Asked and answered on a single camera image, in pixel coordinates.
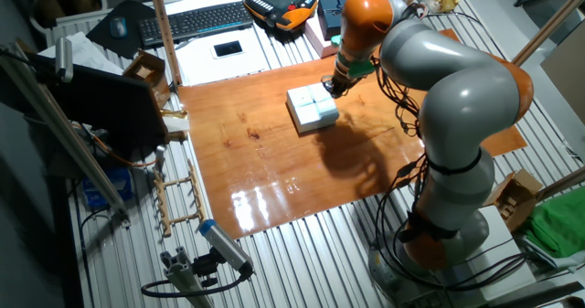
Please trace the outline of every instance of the blue box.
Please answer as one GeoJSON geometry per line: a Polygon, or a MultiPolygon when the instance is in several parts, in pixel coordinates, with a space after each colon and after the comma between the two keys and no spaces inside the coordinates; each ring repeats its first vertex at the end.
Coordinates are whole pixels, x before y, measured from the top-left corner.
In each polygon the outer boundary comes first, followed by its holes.
{"type": "Polygon", "coordinates": [[[341,34],[341,10],[346,0],[319,0],[317,15],[326,41],[341,34]]]}
{"type": "MultiPolygon", "coordinates": [[[[128,168],[115,167],[104,170],[103,172],[112,181],[112,185],[124,201],[134,197],[132,175],[128,168]]],[[[83,188],[83,195],[88,200],[90,207],[105,207],[108,205],[106,199],[100,194],[98,188],[95,187],[87,176],[81,181],[81,186],[83,188]]]]}

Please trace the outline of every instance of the white desk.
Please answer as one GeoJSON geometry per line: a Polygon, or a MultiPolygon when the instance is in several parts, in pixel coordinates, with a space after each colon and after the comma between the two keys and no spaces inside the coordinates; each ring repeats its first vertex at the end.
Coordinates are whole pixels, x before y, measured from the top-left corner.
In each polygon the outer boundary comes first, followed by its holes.
{"type": "MultiPolygon", "coordinates": [[[[460,0],[457,11],[477,16],[467,0],[460,0]]],[[[87,34],[105,15],[99,12],[60,19],[58,26],[47,36],[47,42],[53,45],[57,37],[78,31],[87,34]]],[[[498,57],[511,57],[502,56],[485,32],[468,20],[441,17],[425,20],[425,23],[437,30],[453,28],[464,44],[498,57]]],[[[254,30],[271,69],[318,58],[305,36],[282,44],[258,27],[254,30]]],[[[149,52],[165,58],[161,48],[149,52]]],[[[111,51],[104,51],[104,54],[123,69],[131,62],[111,51]]],[[[170,79],[168,65],[167,78],[170,79]]],[[[180,109],[176,95],[172,96],[168,108],[180,109]]],[[[524,167],[541,183],[549,185],[581,166],[579,161],[569,157],[560,132],[538,101],[517,126],[528,147],[495,158],[497,182],[524,167]]],[[[197,165],[190,141],[170,143],[164,168],[167,179],[187,176],[186,158],[197,165]]],[[[144,156],[145,162],[153,159],[153,154],[144,156]]],[[[174,252],[176,247],[185,246],[191,259],[208,251],[207,242],[195,234],[197,222],[176,225],[173,236],[162,240],[152,179],[144,174],[141,169],[133,171],[138,198],[128,203],[132,222],[129,228],[110,226],[106,218],[92,220],[84,228],[83,237],[86,245],[89,243],[89,273],[80,253],[80,234],[73,227],[86,307],[92,307],[90,288],[96,307],[188,307],[184,299],[158,301],[140,294],[142,285],[164,279],[163,265],[159,260],[162,251],[174,252]]],[[[172,215],[193,212],[187,203],[193,199],[187,185],[168,190],[167,196],[172,215]]],[[[407,188],[397,192],[395,198],[387,213],[387,222],[393,228],[398,227],[399,220],[405,217],[405,210],[412,203],[407,188]]],[[[78,225],[90,213],[79,202],[81,199],[69,198],[73,225],[78,225]]],[[[204,205],[211,215],[206,196],[204,205]]],[[[236,289],[212,295],[215,305],[278,308],[388,306],[367,272],[367,244],[373,240],[376,207],[377,199],[368,197],[240,239],[239,243],[254,260],[257,274],[236,289]]],[[[221,285],[233,282],[235,277],[230,267],[219,269],[221,285]]],[[[165,291],[171,291],[170,287],[166,286],[165,291]]]]}

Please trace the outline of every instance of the wooden table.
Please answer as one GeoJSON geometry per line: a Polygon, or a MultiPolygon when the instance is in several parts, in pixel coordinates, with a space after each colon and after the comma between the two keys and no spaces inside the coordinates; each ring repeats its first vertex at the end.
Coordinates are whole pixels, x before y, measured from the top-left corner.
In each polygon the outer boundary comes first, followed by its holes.
{"type": "MultiPolygon", "coordinates": [[[[286,91],[331,75],[334,61],[179,89],[213,217],[233,238],[386,191],[423,153],[374,76],[336,101],[335,126],[296,132],[286,91]]],[[[410,92],[422,102],[424,92],[410,92]]],[[[492,155],[525,146],[516,127],[484,141],[492,155]]]]}

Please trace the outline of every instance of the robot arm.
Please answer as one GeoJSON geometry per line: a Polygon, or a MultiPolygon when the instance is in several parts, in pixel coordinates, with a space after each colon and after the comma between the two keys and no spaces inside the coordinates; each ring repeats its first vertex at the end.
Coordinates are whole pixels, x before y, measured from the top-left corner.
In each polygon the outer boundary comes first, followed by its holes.
{"type": "Polygon", "coordinates": [[[491,192],[494,163],[480,144],[522,118],[533,88],[528,75],[509,62],[418,19],[400,21],[405,8],[399,0],[346,1],[327,89],[337,98],[358,83],[363,64],[381,43],[384,73],[428,92],[418,118],[430,172],[402,234],[400,255],[405,265],[438,270],[465,260],[487,237],[477,209],[491,192]]]}

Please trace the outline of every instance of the mobile phone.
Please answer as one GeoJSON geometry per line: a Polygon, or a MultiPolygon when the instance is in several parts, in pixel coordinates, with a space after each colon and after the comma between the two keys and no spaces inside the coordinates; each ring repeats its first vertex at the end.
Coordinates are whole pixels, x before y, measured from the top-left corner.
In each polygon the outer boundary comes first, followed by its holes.
{"type": "Polygon", "coordinates": [[[211,54],[213,55],[213,58],[224,58],[239,53],[243,53],[243,49],[241,48],[239,41],[218,44],[211,48],[211,54]]]}

